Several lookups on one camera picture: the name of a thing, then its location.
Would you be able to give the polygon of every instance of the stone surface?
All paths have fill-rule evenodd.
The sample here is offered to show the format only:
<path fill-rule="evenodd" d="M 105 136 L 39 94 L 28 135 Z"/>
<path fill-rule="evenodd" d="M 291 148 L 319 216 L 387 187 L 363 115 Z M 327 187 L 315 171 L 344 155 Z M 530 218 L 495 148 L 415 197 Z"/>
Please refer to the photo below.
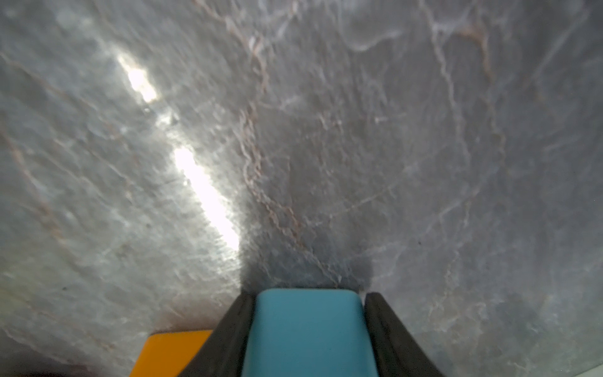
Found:
<path fill-rule="evenodd" d="M 5 370 L 268 287 L 380 291 L 447 376 L 603 362 L 601 1 L 0 4 Z"/>

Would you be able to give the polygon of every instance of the blue block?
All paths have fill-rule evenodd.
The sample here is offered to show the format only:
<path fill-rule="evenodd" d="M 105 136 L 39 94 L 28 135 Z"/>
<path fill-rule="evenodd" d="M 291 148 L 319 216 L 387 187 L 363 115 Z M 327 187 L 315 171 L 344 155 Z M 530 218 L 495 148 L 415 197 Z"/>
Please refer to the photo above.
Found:
<path fill-rule="evenodd" d="M 241 377 L 378 377 L 353 291 L 260 293 Z"/>

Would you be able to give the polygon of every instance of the plastic part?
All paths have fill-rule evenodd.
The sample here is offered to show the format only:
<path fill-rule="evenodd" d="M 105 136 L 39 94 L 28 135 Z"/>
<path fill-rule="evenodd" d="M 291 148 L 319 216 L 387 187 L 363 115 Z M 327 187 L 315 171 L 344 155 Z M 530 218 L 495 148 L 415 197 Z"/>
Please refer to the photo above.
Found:
<path fill-rule="evenodd" d="M 148 337 L 130 377 L 176 377 L 201 349 L 211 330 Z"/>
<path fill-rule="evenodd" d="M 256 299 L 241 377 L 377 377 L 353 291 L 273 289 Z"/>
<path fill-rule="evenodd" d="M 444 377 L 381 294 L 367 294 L 364 313 L 380 377 Z"/>
<path fill-rule="evenodd" d="M 254 297 L 242 293 L 178 377 L 239 377 L 253 319 Z"/>

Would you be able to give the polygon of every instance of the orange block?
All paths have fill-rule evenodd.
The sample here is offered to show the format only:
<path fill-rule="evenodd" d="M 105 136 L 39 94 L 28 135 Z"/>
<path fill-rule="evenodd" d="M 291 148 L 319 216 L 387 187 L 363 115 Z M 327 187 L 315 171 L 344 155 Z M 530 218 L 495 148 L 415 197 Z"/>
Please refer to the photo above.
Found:
<path fill-rule="evenodd" d="M 151 335 L 130 377 L 177 377 L 211 333 L 205 330 Z"/>

